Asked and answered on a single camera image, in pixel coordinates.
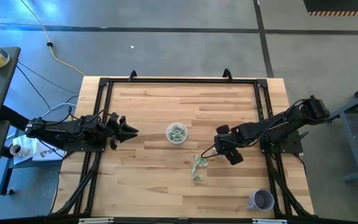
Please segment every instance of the wood grain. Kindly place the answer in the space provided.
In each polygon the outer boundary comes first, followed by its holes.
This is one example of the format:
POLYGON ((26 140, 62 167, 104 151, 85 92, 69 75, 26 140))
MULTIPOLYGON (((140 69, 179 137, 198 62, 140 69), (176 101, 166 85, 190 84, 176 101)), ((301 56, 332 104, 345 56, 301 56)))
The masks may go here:
MULTIPOLYGON (((76 116, 92 114, 99 78, 84 77, 76 116)), ((269 78, 268 86, 273 112, 285 110, 288 99, 283 80, 269 78)), ((197 170, 204 180, 193 182, 191 176, 193 156, 212 145, 217 126, 258 121, 252 85, 115 83, 109 107, 109 112, 113 111, 125 115, 127 123, 139 129, 139 136, 119 144, 116 151, 106 146, 92 216, 273 217, 273 212, 246 209, 252 192, 269 189, 259 146, 240 149, 244 162, 236 166, 223 157, 214 157, 208 159, 208 168, 197 170), (181 146, 171 145, 165 137, 165 129, 172 122, 188 128, 188 139, 181 146)), ((54 211, 78 185, 83 156, 76 152, 63 161, 54 211)), ((283 163, 289 188, 313 213, 301 162, 283 155, 283 163)), ((278 194, 283 210, 281 190, 278 194)))

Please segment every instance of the yellow cable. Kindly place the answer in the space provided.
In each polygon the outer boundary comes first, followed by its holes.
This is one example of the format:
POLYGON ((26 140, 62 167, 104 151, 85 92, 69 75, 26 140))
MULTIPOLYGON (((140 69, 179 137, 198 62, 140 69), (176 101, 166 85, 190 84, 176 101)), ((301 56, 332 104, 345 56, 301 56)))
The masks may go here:
MULTIPOLYGON (((43 29, 44 32, 45 32, 45 35, 47 36, 48 42, 51 42, 50 39, 49 39, 47 30, 45 30, 44 25, 41 23, 41 21, 38 19, 38 17, 35 15, 35 13, 30 9, 30 7, 29 7, 26 3, 24 3, 23 0, 21 0, 21 2, 24 4, 24 6, 25 6, 26 8, 29 9, 29 11, 30 11, 30 12, 34 15, 34 17, 38 20, 38 22, 40 23, 42 29, 43 29)), ((57 57, 55 56, 53 50, 52 50, 52 46, 48 46, 48 47, 49 47, 50 53, 52 54, 52 56, 54 57, 54 59, 56 59, 56 61, 58 61, 58 62, 60 62, 60 63, 62 63, 62 64, 64 64, 64 65, 66 65, 66 66, 68 66, 68 67, 70 67, 70 68, 76 70, 77 72, 81 73, 83 76, 87 76, 87 75, 85 75, 85 73, 83 73, 83 72, 82 72, 81 70, 79 70, 78 68, 76 68, 76 67, 74 67, 74 66, 72 66, 72 65, 70 65, 70 64, 68 64, 68 63, 66 63, 66 62, 64 62, 64 61, 62 61, 62 60, 60 60, 59 58, 57 58, 57 57)))

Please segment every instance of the butcher block tabletop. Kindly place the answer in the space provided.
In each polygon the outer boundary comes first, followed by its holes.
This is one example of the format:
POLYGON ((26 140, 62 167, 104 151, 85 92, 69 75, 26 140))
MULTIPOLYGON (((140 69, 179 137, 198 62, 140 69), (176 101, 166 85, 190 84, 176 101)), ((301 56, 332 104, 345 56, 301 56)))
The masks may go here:
MULTIPOLYGON (((93 114, 99 79, 84 77, 75 116, 93 114)), ((283 79, 268 78, 267 82, 273 113, 286 110, 288 98, 283 79)), ((207 168, 196 170, 203 180, 195 182, 191 174, 194 156, 213 144, 218 126, 259 121, 253 85, 114 83, 109 107, 112 112, 125 115, 127 124, 137 128, 139 135, 118 143, 115 151, 107 145, 102 153, 93 217, 273 217, 273 211, 247 209, 252 192, 270 190, 259 144, 239 149, 244 161, 235 166, 224 157, 212 157, 207 160, 207 168), (174 122, 183 123, 188 130, 188 138, 180 146, 169 143, 165 135, 168 125, 174 122)), ((61 208, 76 189, 83 158, 83 152, 75 152, 63 161, 53 211, 61 208)), ((283 165, 289 189, 313 213, 302 163, 294 155, 283 154, 283 165)), ((284 211, 282 191, 278 186, 277 189, 284 211)))

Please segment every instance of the clear plastic container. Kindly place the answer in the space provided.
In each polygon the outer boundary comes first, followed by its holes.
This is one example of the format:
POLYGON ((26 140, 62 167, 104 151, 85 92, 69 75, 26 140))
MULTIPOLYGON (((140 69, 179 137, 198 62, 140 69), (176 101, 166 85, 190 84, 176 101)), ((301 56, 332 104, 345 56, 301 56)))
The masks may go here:
POLYGON ((165 135, 172 144, 182 144, 187 138, 187 128, 182 123, 172 123, 167 127, 165 135))

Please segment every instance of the gray floor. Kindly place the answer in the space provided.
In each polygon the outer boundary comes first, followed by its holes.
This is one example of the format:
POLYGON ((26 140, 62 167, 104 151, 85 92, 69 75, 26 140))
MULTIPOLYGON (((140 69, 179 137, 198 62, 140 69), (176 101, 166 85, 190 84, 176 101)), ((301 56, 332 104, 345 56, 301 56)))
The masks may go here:
MULTIPOLYGON (((19 1, 4 2, 0 22, 36 24, 19 1)), ((252 0, 26 2, 33 6, 41 21, 50 25, 257 27, 252 0)), ((310 17, 302 0, 260 0, 260 5, 266 29, 358 30, 358 17, 310 17)), ((134 69, 142 76, 218 77, 229 67, 235 77, 266 77, 258 34, 49 32, 49 35, 56 54, 88 75, 129 75, 134 69)), ((45 43, 43 32, 0 30, 0 46, 21 47, 22 63, 71 91, 79 91, 82 76, 54 61, 45 43)), ((332 111, 351 100, 358 90, 357 35, 268 35, 267 44, 274 75, 284 78, 290 101, 316 95, 332 111)), ((72 96, 24 71, 51 105, 72 96)), ((47 110, 18 72, 5 104, 28 118, 47 110)), ((47 118, 59 119, 64 115, 65 110, 60 110, 47 118)), ((356 166, 341 122, 304 127, 302 131, 310 131, 303 140, 304 160, 316 214, 358 221, 358 182, 342 181, 342 176, 356 171, 356 166)), ((0 210, 0 218, 46 215, 58 171, 59 167, 15 170, 10 186, 17 194, 0 196, 0 208, 4 210, 3 213, 0 210)))

